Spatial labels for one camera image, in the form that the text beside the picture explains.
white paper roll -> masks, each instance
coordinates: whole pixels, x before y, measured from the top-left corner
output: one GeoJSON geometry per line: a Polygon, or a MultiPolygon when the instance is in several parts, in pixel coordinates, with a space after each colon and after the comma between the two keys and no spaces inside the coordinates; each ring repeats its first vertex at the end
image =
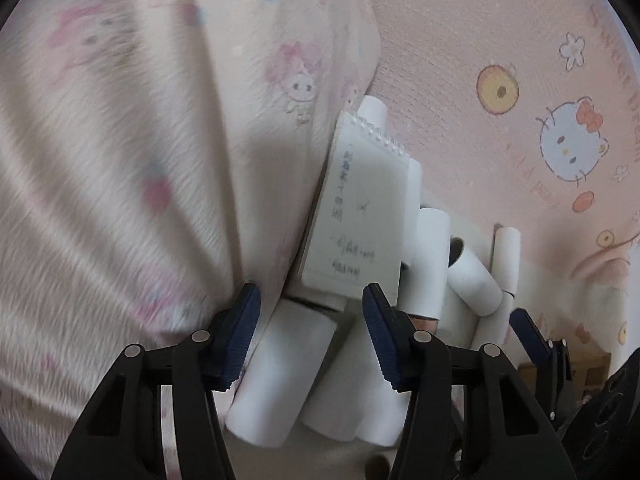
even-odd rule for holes
{"type": "Polygon", "coordinates": [[[520,272],[520,231],[513,227],[500,227],[495,232],[494,257],[491,275],[498,286],[513,296],[518,290],[520,272]]]}
{"type": "Polygon", "coordinates": [[[509,316],[513,310],[513,296],[508,292],[502,293],[502,301],[498,309],[490,316],[481,317],[478,320],[474,340],[471,342],[472,350],[479,350],[485,343],[493,343],[498,346],[504,344],[509,329],[509,316]]]}
{"type": "Polygon", "coordinates": [[[449,229],[449,215],[444,211],[430,208],[418,211],[414,260],[400,274],[399,310],[440,319],[449,270],[449,229]]]}
{"type": "Polygon", "coordinates": [[[282,446],[335,328],[324,314],[280,299],[227,413],[227,429],[256,446],[282,446]]]}
{"type": "Polygon", "coordinates": [[[292,300],[308,301],[338,312],[343,312],[347,306],[347,298],[330,292],[321,292],[303,285],[299,277],[291,276],[282,291],[282,295],[292,300]]]}
{"type": "Polygon", "coordinates": [[[422,190],[422,166],[417,160],[409,159],[406,176],[406,199],[404,200],[404,240],[402,242],[402,262],[411,265],[415,253],[416,225],[420,211],[422,190]]]}
{"type": "Polygon", "coordinates": [[[397,449],[381,451],[372,456],[364,466],[365,480],[386,480],[396,460],[397,449]]]}
{"type": "Polygon", "coordinates": [[[356,115],[386,132],[386,105],[377,97],[365,95],[356,115]]]}
{"type": "Polygon", "coordinates": [[[312,430],[340,442],[356,437],[392,446],[402,431],[409,394],[386,382],[362,316],[302,412],[312,430]]]}
{"type": "Polygon", "coordinates": [[[226,392],[213,392],[213,400],[216,403],[216,413],[218,414],[218,420],[221,428],[224,428],[225,426],[226,414],[229,412],[231,404],[234,402],[238,383],[239,380],[231,383],[231,387],[226,392]]]}
{"type": "Polygon", "coordinates": [[[492,314],[502,301],[500,287],[462,238],[451,239],[447,282],[478,316],[492,314]]]}

orange bow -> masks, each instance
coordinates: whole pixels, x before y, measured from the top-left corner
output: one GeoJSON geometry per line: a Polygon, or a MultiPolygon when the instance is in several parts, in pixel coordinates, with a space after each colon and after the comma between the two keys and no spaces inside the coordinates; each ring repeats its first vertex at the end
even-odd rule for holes
{"type": "Polygon", "coordinates": [[[575,113],[575,120],[578,124],[584,124],[589,133],[597,132],[602,126],[604,119],[602,115],[593,111],[593,106],[588,101],[582,101],[575,113]]]}

silver screw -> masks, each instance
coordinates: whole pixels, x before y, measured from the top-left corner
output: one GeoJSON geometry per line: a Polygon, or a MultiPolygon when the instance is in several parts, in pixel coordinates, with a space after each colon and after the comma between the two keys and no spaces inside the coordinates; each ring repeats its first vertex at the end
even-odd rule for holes
{"type": "Polygon", "coordinates": [[[500,348],[494,344],[484,345],[484,353],[489,357],[498,357],[500,355],[500,348]]]}
{"type": "Polygon", "coordinates": [[[124,349],[124,355],[126,357],[135,357],[140,353],[140,346],[138,345],[129,345],[124,349]]]}
{"type": "Polygon", "coordinates": [[[426,330],[416,330],[414,332],[414,339],[418,343],[428,343],[431,341],[431,334],[426,330]]]}
{"type": "Polygon", "coordinates": [[[191,334],[191,339],[196,343],[204,343],[209,339],[209,332],[206,330],[196,330],[196,332],[191,334]]]}

spiral notebook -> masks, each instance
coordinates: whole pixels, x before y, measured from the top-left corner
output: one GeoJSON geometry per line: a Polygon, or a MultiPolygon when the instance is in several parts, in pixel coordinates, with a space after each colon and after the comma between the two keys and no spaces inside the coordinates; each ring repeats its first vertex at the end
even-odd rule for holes
{"type": "Polygon", "coordinates": [[[342,112],[298,274],[309,288],[362,299],[379,283],[398,298],[409,155],[386,132],[342,112]]]}

spiral binding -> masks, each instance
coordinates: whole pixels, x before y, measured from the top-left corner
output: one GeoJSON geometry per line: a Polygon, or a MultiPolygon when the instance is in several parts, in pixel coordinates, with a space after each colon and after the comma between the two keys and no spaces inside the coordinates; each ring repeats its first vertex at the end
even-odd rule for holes
{"type": "Polygon", "coordinates": [[[351,124],[359,126],[362,130],[369,134],[369,137],[375,138],[377,142],[383,143],[385,146],[390,146],[393,153],[397,153],[399,156],[405,154],[404,145],[395,140],[393,137],[383,132],[380,128],[375,127],[369,123],[366,119],[349,114],[351,117],[351,124]]]}

